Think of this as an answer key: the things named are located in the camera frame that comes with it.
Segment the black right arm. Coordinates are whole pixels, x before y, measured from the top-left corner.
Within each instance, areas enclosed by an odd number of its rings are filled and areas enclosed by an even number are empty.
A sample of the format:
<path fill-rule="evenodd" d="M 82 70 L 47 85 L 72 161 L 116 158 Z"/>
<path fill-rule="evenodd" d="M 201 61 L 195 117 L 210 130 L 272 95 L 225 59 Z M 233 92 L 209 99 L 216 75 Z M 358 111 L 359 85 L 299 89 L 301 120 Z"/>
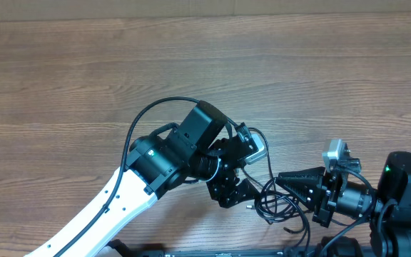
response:
<path fill-rule="evenodd" d="M 368 223 L 376 256 L 411 256 L 411 153 L 393 151 L 387 156 L 377 188 L 360 172 L 360 160 L 344 153 L 327 159 L 324 166 L 280 173 L 275 182 L 323 227 L 335 213 L 354 219 L 344 232 Z"/>

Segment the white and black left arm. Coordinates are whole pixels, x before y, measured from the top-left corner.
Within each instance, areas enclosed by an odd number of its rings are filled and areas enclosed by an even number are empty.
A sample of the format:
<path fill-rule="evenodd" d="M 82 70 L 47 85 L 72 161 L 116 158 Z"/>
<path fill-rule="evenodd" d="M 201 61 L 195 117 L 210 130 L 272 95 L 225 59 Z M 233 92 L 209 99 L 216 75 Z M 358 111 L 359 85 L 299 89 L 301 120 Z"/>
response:
<path fill-rule="evenodd" d="M 96 256 L 131 220 L 184 183 L 204 182 L 222 208 L 254 199 L 255 186 L 236 170 L 265 158 L 266 144 L 208 102 L 192 102 L 180 124 L 127 138 L 108 183 L 31 256 Z"/>

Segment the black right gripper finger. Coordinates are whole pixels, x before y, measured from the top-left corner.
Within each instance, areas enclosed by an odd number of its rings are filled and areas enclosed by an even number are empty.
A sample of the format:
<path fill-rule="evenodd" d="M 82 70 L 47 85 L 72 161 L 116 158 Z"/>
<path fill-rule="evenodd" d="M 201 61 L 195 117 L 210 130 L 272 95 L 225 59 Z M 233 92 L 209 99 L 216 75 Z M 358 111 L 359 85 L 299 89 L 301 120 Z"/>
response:
<path fill-rule="evenodd" d="M 292 194 L 309 210 L 314 211 L 321 202 L 321 178 L 318 176 L 288 176 L 280 174 L 275 183 Z"/>
<path fill-rule="evenodd" d="M 301 171 L 282 172 L 278 174 L 279 178 L 315 178 L 323 176 L 325 172 L 324 166 L 309 168 Z"/>

